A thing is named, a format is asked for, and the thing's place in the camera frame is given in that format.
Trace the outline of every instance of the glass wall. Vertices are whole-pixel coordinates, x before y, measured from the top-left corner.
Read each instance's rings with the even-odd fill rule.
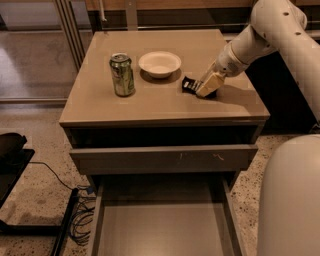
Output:
[[[85,3],[70,5],[75,30],[67,31],[71,21],[53,1],[13,2],[0,1],[0,102],[64,103],[92,37]]]

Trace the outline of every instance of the drawer front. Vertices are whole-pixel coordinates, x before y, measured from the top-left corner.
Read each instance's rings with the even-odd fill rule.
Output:
[[[247,169],[256,145],[213,145],[73,149],[84,175],[179,172],[231,172]]]

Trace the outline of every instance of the black cable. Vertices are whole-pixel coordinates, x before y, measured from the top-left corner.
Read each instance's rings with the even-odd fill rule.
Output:
[[[73,190],[67,184],[65,184],[56,172],[44,162],[29,162],[30,164],[42,164],[45,165],[58,179],[58,181],[66,188]],[[92,193],[92,188],[90,186],[78,185],[79,190],[84,190],[87,194]],[[89,242],[90,231],[81,231],[80,229],[84,226],[90,224],[93,221],[93,214],[95,207],[87,207],[87,203],[95,201],[95,197],[83,197],[79,196],[78,205],[75,209],[75,213],[70,218],[68,236],[79,246],[85,246]]]
[[[80,197],[75,213],[71,217],[68,235],[79,246],[87,245],[90,238],[90,230],[82,231],[81,228],[90,224],[93,220],[95,207],[87,207],[87,203],[94,201],[95,197]]]
[[[45,165],[46,167],[48,167],[48,169],[56,176],[56,178],[58,179],[58,181],[63,185],[65,186],[66,188],[72,190],[73,188],[69,187],[67,184],[65,184],[60,178],[59,176],[54,172],[54,170],[51,169],[51,167],[49,165],[47,165],[46,163],[44,162],[29,162],[29,164],[43,164]]]

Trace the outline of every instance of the green can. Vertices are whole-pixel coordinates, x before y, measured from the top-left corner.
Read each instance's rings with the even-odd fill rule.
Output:
[[[112,54],[110,68],[114,92],[121,97],[127,97],[135,92],[131,59],[125,53]]]

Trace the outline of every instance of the tabletop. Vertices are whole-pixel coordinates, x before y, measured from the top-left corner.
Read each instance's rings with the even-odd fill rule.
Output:
[[[226,44],[219,30],[96,32],[60,118],[63,127],[174,123],[181,120],[266,120],[269,113],[245,73],[227,78],[217,97],[182,92],[185,76],[200,79]],[[153,79],[138,66],[141,56],[168,51],[182,60],[167,79]],[[109,60],[132,59],[136,92],[115,95]]]

